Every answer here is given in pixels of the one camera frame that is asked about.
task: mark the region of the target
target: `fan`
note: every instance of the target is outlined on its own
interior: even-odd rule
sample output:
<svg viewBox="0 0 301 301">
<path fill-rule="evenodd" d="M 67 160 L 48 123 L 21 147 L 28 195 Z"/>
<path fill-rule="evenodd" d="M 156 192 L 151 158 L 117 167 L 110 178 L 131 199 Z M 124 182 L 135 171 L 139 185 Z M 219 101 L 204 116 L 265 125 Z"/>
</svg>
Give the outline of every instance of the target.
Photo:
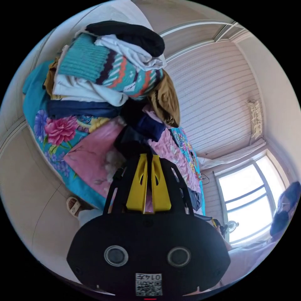
<svg viewBox="0 0 301 301">
<path fill-rule="evenodd" d="M 230 220 L 227 224 L 227 231 L 229 233 L 232 233 L 236 229 L 236 227 L 238 227 L 238 226 L 239 226 L 239 223 L 237 223 L 233 220 Z"/>
</svg>

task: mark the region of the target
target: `pink bedsheet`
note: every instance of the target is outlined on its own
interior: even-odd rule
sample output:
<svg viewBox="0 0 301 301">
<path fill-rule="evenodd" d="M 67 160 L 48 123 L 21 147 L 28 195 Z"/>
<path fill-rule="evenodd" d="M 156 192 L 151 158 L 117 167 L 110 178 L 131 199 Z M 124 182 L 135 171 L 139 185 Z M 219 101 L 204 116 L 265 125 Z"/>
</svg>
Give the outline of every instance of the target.
<svg viewBox="0 0 301 301">
<path fill-rule="evenodd" d="M 197 180 L 193 170 L 190 168 L 185 156 L 173 141 L 170 131 L 165 129 L 158 142 L 148 141 L 153 150 L 161 157 L 176 164 L 187 186 L 201 192 L 200 183 Z"/>
<path fill-rule="evenodd" d="M 113 144 L 124 123 L 120 117 L 114 118 L 102 127 L 81 140 L 69 151 L 64 160 L 75 173 L 92 189 L 107 197 L 113 175 L 125 161 Z M 161 157 L 175 163 L 187 186 L 200 192 L 199 183 L 189 168 L 181 150 L 173 141 L 166 129 L 158 142 L 149 142 L 154 151 Z M 152 211 L 151 197 L 147 197 L 146 210 Z"/>
</svg>

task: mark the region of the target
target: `label sticker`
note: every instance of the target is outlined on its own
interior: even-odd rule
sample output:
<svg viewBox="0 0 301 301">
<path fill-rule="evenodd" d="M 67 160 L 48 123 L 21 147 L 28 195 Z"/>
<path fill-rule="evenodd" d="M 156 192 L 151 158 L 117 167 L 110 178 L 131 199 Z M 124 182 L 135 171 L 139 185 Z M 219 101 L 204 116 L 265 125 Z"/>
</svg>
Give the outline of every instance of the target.
<svg viewBox="0 0 301 301">
<path fill-rule="evenodd" d="M 162 296 L 162 274 L 136 273 L 136 296 Z"/>
</svg>

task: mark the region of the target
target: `slipper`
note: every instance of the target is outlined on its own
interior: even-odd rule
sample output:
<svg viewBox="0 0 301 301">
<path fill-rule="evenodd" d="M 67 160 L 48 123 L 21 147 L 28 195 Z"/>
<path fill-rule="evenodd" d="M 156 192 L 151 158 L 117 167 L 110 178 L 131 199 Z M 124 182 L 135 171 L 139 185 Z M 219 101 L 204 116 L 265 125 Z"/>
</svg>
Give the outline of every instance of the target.
<svg viewBox="0 0 301 301">
<path fill-rule="evenodd" d="M 72 208 L 69 208 L 69 202 L 70 202 L 70 200 L 72 200 L 72 199 L 76 200 L 76 202 L 75 202 L 75 204 L 72 206 Z M 76 214 L 76 212 L 79 210 L 79 208 L 81 207 L 81 204 L 80 204 L 80 202 L 78 201 L 78 199 L 75 198 L 75 197 L 69 197 L 69 198 L 67 199 L 66 203 L 67 203 L 67 209 L 68 209 L 68 211 L 69 211 L 74 217 L 77 217 L 77 216 L 75 216 L 75 214 Z"/>
</svg>

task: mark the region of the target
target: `electrical wire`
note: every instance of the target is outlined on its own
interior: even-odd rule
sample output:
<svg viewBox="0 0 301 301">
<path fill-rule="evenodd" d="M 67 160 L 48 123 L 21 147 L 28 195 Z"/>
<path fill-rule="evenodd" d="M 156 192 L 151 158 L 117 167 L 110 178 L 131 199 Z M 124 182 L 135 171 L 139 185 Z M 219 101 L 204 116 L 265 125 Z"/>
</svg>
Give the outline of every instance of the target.
<svg viewBox="0 0 301 301">
<path fill-rule="evenodd" d="M 203 185 L 208 184 L 208 183 L 210 182 L 210 179 L 209 179 L 205 174 L 201 173 L 201 176 L 202 176 L 202 175 L 205 176 L 205 178 L 201 178 L 202 184 L 203 184 Z M 208 182 L 207 182 L 207 183 L 203 183 L 203 180 L 205 180 L 205 179 L 208 179 Z"/>
</svg>

